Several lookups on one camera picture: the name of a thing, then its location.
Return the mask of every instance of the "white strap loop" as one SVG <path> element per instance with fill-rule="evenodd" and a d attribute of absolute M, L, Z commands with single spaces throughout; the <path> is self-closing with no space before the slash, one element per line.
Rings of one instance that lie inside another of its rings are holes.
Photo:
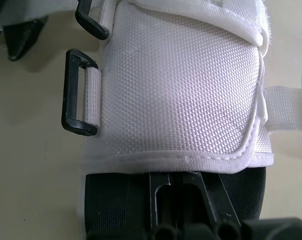
<path fill-rule="evenodd" d="M 94 67 L 84 71 L 83 121 L 100 127 L 102 73 Z"/>
<path fill-rule="evenodd" d="M 302 131 L 302 88 L 268 87 L 265 98 L 269 114 L 266 123 L 268 132 Z"/>
<path fill-rule="evenodd" d="M 99 24 L 108 30 L 109 36 L 112 35 L 113 20 L 118 0 L 104 0 L 100 11 Z"/>

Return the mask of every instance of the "black plastic d-ring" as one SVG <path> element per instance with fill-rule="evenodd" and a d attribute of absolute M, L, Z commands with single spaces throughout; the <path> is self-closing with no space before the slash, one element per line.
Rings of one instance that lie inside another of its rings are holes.
<path fill-rule="evenodd" d="M 96 62 L 81 51 L 77 49 L 67 51 L 61 122 L 65 130 L 79 135 L 93 136 L 96 135 L 97 128 L 76 119 L 79 67 L 83 69 L 88 67 L 98 69 Z"/>
<path fill-rule="evenodd" d="M 109 32 L 100 24 L 89 17 L 92 0 L 78 0 L 79 4 L 75 12 L 77 22 L 91 35 L 97 39 L 105 40 L 109 37 Z"/>

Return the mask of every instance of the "beige table surface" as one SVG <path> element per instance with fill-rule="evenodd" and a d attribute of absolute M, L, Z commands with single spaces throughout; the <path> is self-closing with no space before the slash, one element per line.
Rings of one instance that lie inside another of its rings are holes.
<path fill-rule="evenodd" d="M 300 88 L 302 0 L 266 1 L 272 45 L 266 86 Z M 51 16 L 38 43 L 18 62 L 0 40 L 0 240 L 76 240 L 78 164 L 84 138 L 63 130 L 65 52 L 93 59 L 98 42 L 73 13 Z M 275 164 L 267 169 L 262 218 L 302 218 L 302 132 L 271 136 Z"/>

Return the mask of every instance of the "white velcro strap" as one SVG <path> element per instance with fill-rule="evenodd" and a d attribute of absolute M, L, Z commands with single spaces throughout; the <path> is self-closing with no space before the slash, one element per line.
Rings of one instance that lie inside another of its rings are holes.
<path fill-rule="evenodd" d="M 268 87 L 265 99 L 269 114 L 266 123 L 268 132 L 302 131 L 302 88 Z"/>
<path fill-rule="evenodd" d="M 99 24 L 112 34 L 113 20 L 118 0 L 104 0 L 100 12 Z"/>
<path fill-rule="evenodd" d="M 84 75 L 83 121 L 99 127 L 102 73 L 99 69 L 89 67 Z"/>

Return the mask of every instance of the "black plastic rectangular buckle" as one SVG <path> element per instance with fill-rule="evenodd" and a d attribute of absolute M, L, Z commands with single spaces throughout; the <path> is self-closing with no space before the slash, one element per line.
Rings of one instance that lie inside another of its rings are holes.
<path fill-rule="evenodd" d="M 65 130 L 75 134 L 93 136 L 96 135 L 97 128 L 76 119 L 79 67 L 83 69 L 88 67 L 98 69 L 96 62 L 81 51 L 77 49 L 67 51 L 63 90 L 62 126 Z"/>
<path fill-rule="evenodd" d="M 109 32 L 95 20 L 89 17 L 92 0 L 78 0 L 79 4 L 75 12 L 77 22 L 91 35 L 97 39 L 105 40 L 109 37 Z"/>

